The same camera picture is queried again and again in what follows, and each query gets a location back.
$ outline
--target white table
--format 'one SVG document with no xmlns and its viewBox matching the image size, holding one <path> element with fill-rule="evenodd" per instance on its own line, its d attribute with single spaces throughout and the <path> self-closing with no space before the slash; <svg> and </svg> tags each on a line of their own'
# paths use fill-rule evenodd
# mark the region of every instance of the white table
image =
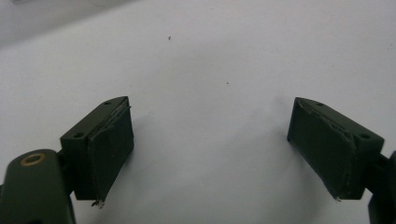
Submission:
<svg viewBox="0 0 396 224">
<path fill-rule="evenodd" d="M 132 157 L 88 223 L 369 223 L 286 141 L 294 97 L 396 146 L 396 2 L 0 1 L 0 179 L 107 99 Z"/>
</svg>

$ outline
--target brass ring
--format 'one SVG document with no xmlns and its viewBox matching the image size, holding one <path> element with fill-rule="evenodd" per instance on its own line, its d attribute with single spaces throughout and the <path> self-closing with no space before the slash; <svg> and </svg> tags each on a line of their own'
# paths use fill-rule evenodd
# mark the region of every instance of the brass ring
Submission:
<svg viewBox="0 0 396 224">
<path fill-rule="evenodd" d="M 42 152 L 30 154 L 23 158 L 20 162 L 21 166 L 31 166 L 42 162 L 46 158 L 46 154 Z"/>
</svg>

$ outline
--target black mechanical part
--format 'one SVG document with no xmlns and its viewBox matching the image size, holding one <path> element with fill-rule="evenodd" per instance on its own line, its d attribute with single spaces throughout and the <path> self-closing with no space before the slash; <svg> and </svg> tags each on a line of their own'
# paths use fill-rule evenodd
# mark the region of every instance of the black mechanical part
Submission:
<svg viewBox="0 0 396 224">
<path fill-rule="evenodd" d="M 102 203 L 134 148 L 128 97 L 97 106 L 61 138 L 56 153 L 19 156 L 0 186 L 1 224 L 76 223 L 70 193 Z"/>
<path fill-rule="evenodd" d="M 296 98 L 288 141 L 334 198 L 359 200 L 367 188 L 371 223 L 396 221 L 396 153 L 380 154 L 382 137 L 323 103 Z"/>
</svg>

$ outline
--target white surface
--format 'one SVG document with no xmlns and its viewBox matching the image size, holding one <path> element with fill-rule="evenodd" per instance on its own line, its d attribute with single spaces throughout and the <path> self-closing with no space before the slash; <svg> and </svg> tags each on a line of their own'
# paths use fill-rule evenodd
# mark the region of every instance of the white surface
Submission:
<svg viewBox="0 0 396 224">
<path fill-rule="evenodd" d="M 3 0 L 0 179 L 128 95 L 133 156 L 78 223 L 369 223 L 371 194 L 336 202 L 286 132 L 302 96 L 395 150 L 395 22 L 393 0 Z"/>
</svg>

